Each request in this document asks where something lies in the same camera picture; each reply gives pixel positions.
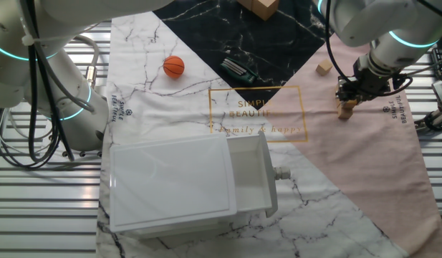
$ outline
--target orange basketball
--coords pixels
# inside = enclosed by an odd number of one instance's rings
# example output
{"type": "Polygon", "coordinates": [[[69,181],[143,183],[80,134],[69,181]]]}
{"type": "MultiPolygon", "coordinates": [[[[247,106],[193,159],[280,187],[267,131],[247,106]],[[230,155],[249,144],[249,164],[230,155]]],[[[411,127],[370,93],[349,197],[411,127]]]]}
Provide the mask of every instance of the orange basketball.
{"type": "Polygon", "coordinates": [[[163,63],[163,70],[173,79],[178,79],[184,72],[184,62],[177,56],[170,56],[163,63]]]}

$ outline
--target white marble pattern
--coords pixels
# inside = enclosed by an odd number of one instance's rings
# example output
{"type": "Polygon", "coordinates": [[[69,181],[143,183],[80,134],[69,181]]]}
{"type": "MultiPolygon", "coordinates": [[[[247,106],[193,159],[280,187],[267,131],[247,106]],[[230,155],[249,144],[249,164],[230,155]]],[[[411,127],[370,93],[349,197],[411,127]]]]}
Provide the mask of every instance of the white marble pattern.
{"type": "MultiPolygon", "coordinates": [[[[112,27],[107,83],[111,114],[103,149],[98,257],[408,256],[291,143],[269,144],[274,165],[292,170],[290,180],[277,181],[279,209],[273,217],[252,214],[247,225],[197,240],[142,240],[112,233],[109,147],[209,133],[208,89],[229,88],[153,13],[114,19],[112,27]],[[163,60],[172,54],[186,63],[176,81],[162,69],[163,60]]],[[[215,101],[234,105],[241,100],[235,91],[229,92],[227,99],[215,101]]],[[[220,128],[222,119],[213,120],[220,128]]],[[[257,122],[269,125],[265,119],[257,122]]],[[[239,121],[238,126],[248,123],[239,121]]]]}

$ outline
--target pink cloth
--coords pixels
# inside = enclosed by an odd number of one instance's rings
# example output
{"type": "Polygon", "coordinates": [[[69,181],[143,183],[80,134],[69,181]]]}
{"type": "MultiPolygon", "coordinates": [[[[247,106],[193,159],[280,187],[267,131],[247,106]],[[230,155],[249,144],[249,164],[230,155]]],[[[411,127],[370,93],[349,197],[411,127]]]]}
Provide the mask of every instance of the pink cloth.
{"type": "MultiPolygon", "coordinates": [[[[331,43],[348,75],[368,52],[367,46],[348,48],[337,37],[331,43]]],[[[364,102],[349,120],[340,120],[337,71],[332,68],[324,77],[315,71],[328,58],[324,45],[286,84],[299,85],[300,92],[281,90],[272,98],[276,105],[263,107],[288,112],[268,117],[269,122],[292,127],[302,119],[296,106],[301,97],[308,141],[293,144],[412,257],[442,257],[442,221],[405,93],[364,102]]]]}

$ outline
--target gold rectangle border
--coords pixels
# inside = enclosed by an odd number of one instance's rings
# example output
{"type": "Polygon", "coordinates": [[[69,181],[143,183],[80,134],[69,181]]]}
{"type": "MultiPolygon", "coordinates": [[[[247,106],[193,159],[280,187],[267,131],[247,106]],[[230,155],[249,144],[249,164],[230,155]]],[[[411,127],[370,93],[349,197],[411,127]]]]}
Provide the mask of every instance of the gold rectangle border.
{"type": "Polygon", "coordinates": [[[224,90],[272,90],[272,89],[282,89],[282,88],[297,88],[299,91],[299,101],[300,107],[302,109],[302,119],[304,122],[304,131],[305,131],[305,140],[268,140],[268,143],[307,143],[308,142],[308,132],[307,132],[307,124],[305,123],[305,110],[304,104],[302,102],[302,93],[300,92],[300,86],[270,86],[270,87],[238,87],[238,88],[230,88],[230,89],[208,89],[208,98],[209,98],[209,130],[210,133],[213,133],[213,115],[211,112],[211,91],[224,91],[224,90]]]}

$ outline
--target small wooden block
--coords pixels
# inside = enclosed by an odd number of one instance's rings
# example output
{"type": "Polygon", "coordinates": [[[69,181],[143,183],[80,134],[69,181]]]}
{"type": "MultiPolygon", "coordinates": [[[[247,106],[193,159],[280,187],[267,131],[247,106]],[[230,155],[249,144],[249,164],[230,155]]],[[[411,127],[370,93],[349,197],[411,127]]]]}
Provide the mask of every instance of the small wooden block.
{"type": "Polygon", "coordinates": [[[249,11],[252,11],[252,1],[253,0],[236,0],[239,2],[242,6],[244,6],[249,11]]]}
{"type": "Polygon", "coordinates": [[[316,67],[316,72],[318,72],[321,76],[325,76],[332,69],[332,63],[328,59],[320,62],[318,67],[316,67]]]}
{"type": "Polygon", "coordinates": [[[338,105],[337,112],[339,119],[348,119],[352,116],[352,109],[343,108],[341,105],[338,105]]]}
{"type": "Polygon", "coordinates": [[[253,0],[252,11],[264,21],[274,14],[279,5],[279,0],[253,0]]]}
{"type": "Polygon", "coordinates": [[[353,109],[357,105],[357,100],[348,100],[343,105],[343,108],[353,109]]]}

